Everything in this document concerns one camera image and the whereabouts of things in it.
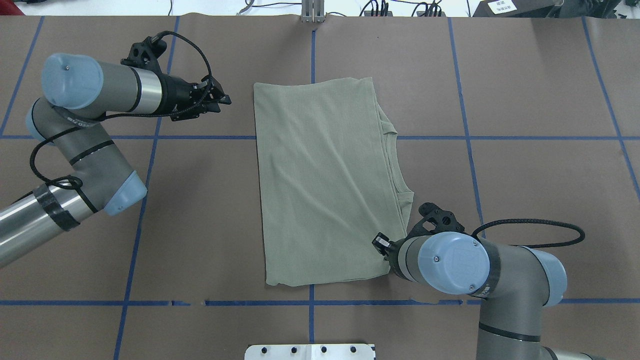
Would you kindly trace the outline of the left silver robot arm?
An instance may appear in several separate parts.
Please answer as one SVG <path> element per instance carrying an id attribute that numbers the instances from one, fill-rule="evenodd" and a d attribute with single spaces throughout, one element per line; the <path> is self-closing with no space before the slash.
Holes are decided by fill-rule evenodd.
<path id="1" fill-rule="evenodd" d="M 41 184 L 1 212 L 1 266 L 27 255 L 99 212 L 117 215 L 147 187 L 102 125 L 115 117 L 196 119 L 231 98 L 208 74 L 188 82 L 162 71 L 151 50 L 120 64 L 55 53 L 41 71 L 43 95 L 25 124 L 38 139 L 29 166 Z"/>

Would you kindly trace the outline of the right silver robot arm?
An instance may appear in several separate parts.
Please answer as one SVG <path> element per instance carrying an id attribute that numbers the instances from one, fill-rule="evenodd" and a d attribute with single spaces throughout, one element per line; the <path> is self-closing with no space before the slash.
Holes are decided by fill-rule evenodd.
<path id="1" fill-rule="evenodd" d="M 526 246 L 445 231 L 372 240 L 396 276 L 453 296 L 480 299 L 478 360 L 596 360 L 595 354 L 543 346 L 542 314 L 558 305 L 568 278 L 558 258 Z"/>

